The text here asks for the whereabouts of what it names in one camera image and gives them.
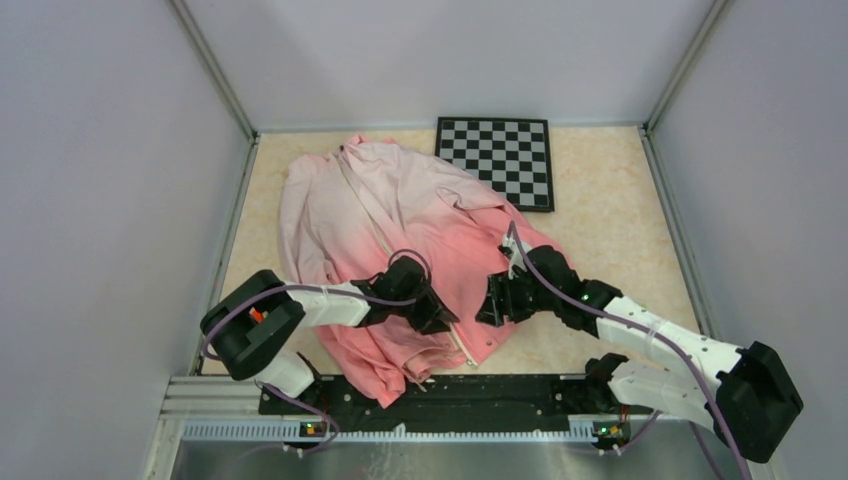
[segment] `beige floor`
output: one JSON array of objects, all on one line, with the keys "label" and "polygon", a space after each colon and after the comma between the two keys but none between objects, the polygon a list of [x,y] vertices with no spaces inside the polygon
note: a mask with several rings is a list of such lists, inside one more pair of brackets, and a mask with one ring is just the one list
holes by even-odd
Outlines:
[{"label": "beige floor", "polygon": [[[374,131],[432,153],[435,132]],[[324,154],[352,132],[263,135],[230,258],[223,295],[259,269],[284,278],[277,255],[277,213],[288,164],[307,153]],[[583,278],[618,286],[653,312],[697,330],[668,228],[635,127],[553,128],[551,150],[556,212],[528,213],[540,231],[565,248]],[[338,365],[309,330],[298,330],[286,348],[299,351],[323,373]],[[539,314],[479,367],[450,373],[573,373],[609,351],[633,354],[564,327]],[[203,373],[226,373],[206,361]]]}]

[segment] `checkerboard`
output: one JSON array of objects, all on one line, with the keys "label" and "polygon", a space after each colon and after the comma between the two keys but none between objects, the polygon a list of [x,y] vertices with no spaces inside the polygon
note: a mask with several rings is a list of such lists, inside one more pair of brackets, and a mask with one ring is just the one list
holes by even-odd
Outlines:
[{"label": "checkerboard", "polygon": [[519,210],[554,210],[546,120],[442,117],[436,156],[476,176]]}]

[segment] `gray wall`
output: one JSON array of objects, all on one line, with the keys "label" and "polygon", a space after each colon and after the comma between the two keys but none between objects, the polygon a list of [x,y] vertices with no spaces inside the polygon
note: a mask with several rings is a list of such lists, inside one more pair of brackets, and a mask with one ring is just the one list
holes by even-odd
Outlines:
[{"label": "gray wall", "polygon": [[710,0],[188,0],[259,129],[638,123]]},{"label": "gray wall", "polygon": [[0,6],[0,478],[141,474],[246,141],[166,3]]},{"label": "gray wall", "polygon": [[848,445],[846,25],[843,0],[736,2],[657,138],[720,330],[806,402],[795,478],[844,478]]}]

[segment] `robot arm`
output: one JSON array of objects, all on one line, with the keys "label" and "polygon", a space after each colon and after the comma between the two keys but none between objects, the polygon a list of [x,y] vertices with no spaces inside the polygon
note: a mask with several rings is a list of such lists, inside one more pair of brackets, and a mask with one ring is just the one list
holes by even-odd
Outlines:
[{"label": "robot arm", "polygon": [[[619,403],[647,406],[712,428],[727,444],[708,408],[705,387],[740,453],[760,463],[769,460],[804,406],[773,349],[759,342],[745,349],[691,332],[651,313],[615,287],[597,280],[581,281],[550,246],[526,251],[527,245],[522,244],[522,249],[523,255],[516,241],[505,236],[501,250],[510,257],[511,270],[489,278],[478,321],[521,322],[536,311],[552,311],[570,328],[636,350],[665,368],[608,354],[600,362],[590,361],[587,374],[603,377]],[[553,294],[528,271],[525,258],[554,289],[588,308],[577,308]],[[663,337],[680,351],[660,342]],[[693,377],[680,353],[688,357],[705,385]]]},{"label": "robot arm", "polygon": [[234,380],[268,383],[298,397],[317,374],[301,356],[283,349],[298,327],[364,327],[400,315],[419,333],[447,331],[457,318],[430,287],[428,272],[409,257],[385,273],[340,285],[284,283],[270,270],[251,276],[200,322],[207,356]]},{"label": "robot arm", "polygon": [[[703,376],[741,454],[768,461],[803,408],[774,350],[758,342],[743,349],[690,332],[654,315],[615,287],[581,280],[552,247],[521,246],[524,255],[516,241],[505,238],[501,250],[510,259],[510,269],[489,277],[477,321],[501,326],[552,311],[569,328],[639,351],[665,368],[612,353],[590,360],[587,378],[602,387],[597,394],[614,400],[609,403],[642,405],[712,426],[727,443],[690,366],[679,352],[657,341],[666,338]],[[525,259],[549,286],[528,271]],[[585,308],[565,302],[552,289]],[[622,317],[628,324],[602,313]],[[318,374],[303,357],[283,349],[295,328],[362,327],[385,321],[388,315],[405,317],[423,334],[449,330],[447,324],[457,321],[432,290],[428,272],[412,258],[400,257],[372,279],[334,286],[285,284],[270,270],[260,271],[211,310],[201,330],[234,380],[267,383],[296,398]]]}]

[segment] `pink and white gradient jacket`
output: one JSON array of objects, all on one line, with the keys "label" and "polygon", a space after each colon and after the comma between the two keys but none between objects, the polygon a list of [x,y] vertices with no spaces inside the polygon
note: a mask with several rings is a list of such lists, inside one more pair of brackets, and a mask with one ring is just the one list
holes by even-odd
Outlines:
[{"label": "pink and white gradient jacket", "polygon": [[498,245],[515,220],[521,239],[554,245],[499,194],[439,158],[357,136],[341,151],[306,155],[289,167],[280,206],[280,258],[300,283],[369,278],[392,252],[411,248],[432,268],[432,286],[459,322],[421,335],[401,317],[367,328],[314,331],[363,394],[387,407],[434,367],[480,363],[515,330],[474,319],[487,277],[507,269]]}]

